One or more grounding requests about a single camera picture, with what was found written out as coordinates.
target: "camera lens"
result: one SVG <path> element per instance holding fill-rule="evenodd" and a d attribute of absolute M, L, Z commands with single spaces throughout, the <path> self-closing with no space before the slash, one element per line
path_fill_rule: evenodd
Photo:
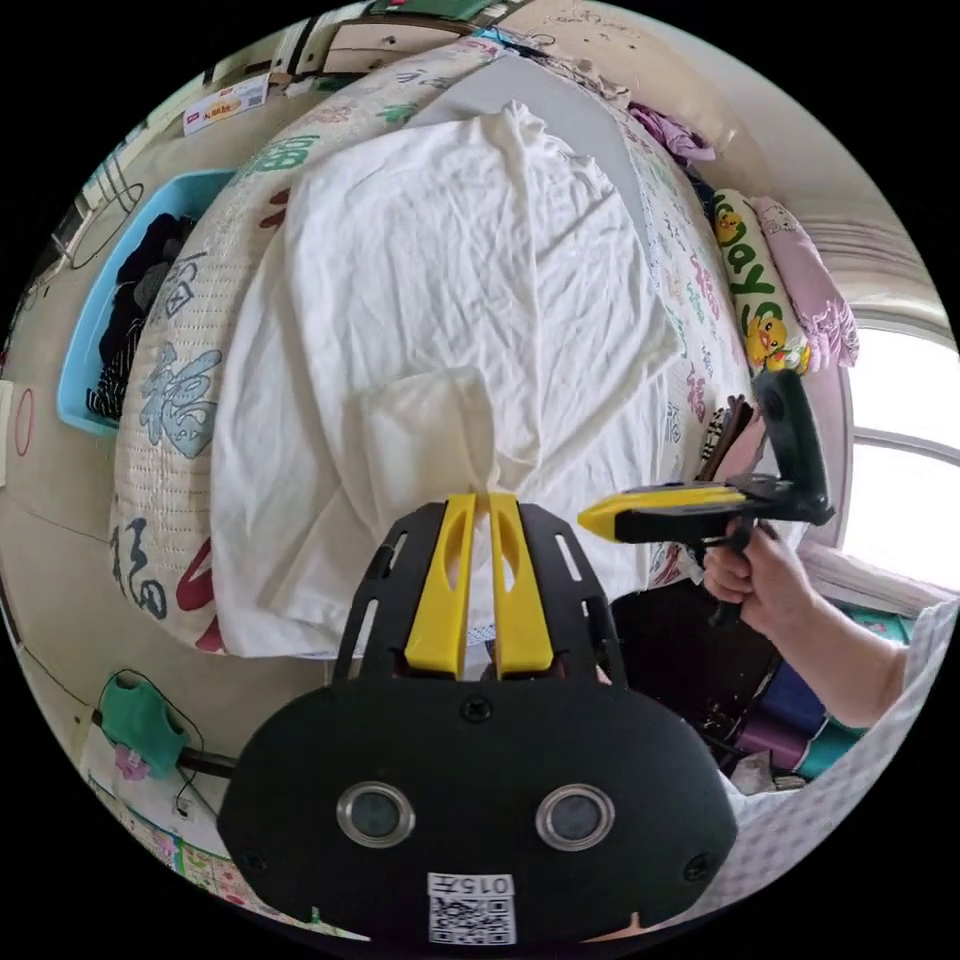
<path fill-rule="evenodd" d="M 340 829 L 364 847 L 396 846 L 413 832 L 414 821 L 410 801 L 386 783 L 358 783 L 337 803 Z"/>
<path fill-rule="evenodd" d="M 569 784 L 549 794 L 537 810 L 540 838 L 554 850 L 595 847 L 613 826 L 613 801 L 596 787 Z"/>

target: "qr code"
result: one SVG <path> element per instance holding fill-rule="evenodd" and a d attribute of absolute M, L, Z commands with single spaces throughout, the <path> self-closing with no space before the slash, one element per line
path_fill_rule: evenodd
<path fill-rule="evenodd" d="M 516 943 L 511 898 L 430 898 L 433 943 L 497 946 Z"/>

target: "label sticker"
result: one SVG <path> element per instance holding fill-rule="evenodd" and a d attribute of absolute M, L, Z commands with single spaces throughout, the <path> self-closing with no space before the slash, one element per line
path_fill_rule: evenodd
<path fill-rule="evenodd" d="M 513 877 L 428 873 L 430 942 L 506 946 L 517 942 Z"/>

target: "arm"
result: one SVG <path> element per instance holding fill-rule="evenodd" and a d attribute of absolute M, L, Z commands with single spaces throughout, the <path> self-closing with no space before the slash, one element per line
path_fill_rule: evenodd
<path fill-rule="evenodd" d="M 776 627 L 767 639 L 848 727 L 872 727 L 903 690 L 906 648 L 854 623 L 822 597 L 811 597 L 802 624 Z"/>
<path fill-rule="evenodd" d="M 704 582 L 719 600 L 743 604 L 744 622 L 770 640 L 840 723 L 870 727 L 900 696 L 906 650 L 820 597 L 772 529 L 757 528 L 743 556 L 708 551 Z"/>

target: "drawer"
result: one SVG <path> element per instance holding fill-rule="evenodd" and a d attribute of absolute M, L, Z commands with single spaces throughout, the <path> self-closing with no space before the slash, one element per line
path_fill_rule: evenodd
<path fill-rule="evenodd" d="M 405 57 L 456 40 L 462 31 L 403 23 L 345 23 L 330 44 L 334 50 L 381 50 Z"/>
<path fill-rule="evenodd" d="M 383 50 L 330 50 L 323 61 L 324 73 L 372 73 L 408 57 L 407 53 Z"/>

